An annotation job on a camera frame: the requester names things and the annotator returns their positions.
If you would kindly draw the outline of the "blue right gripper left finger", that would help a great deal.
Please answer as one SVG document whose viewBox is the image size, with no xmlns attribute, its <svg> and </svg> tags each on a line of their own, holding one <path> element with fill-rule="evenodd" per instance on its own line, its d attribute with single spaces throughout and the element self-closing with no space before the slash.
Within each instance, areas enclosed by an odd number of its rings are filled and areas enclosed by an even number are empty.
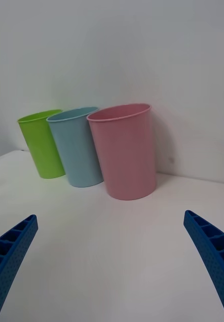
<svg viewBox="0 0 224 322">
<path fill-rule="evenodd" d="M 0 311 L 37 230 L 32 214 L 0 237 Z"/>
</svg>

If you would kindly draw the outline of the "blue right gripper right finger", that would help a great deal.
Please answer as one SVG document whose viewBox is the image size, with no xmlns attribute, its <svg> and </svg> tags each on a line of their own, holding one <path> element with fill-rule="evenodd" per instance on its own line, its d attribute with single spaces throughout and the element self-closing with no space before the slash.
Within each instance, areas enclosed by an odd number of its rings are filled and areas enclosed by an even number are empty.
<svg viewBox="0 0 224 322">
<path fill-rule="evenodd" d="M 183 224 L 202 258 L 224 308 L 224 233 L 191 210 L 185 212 Z"/>
</svg>

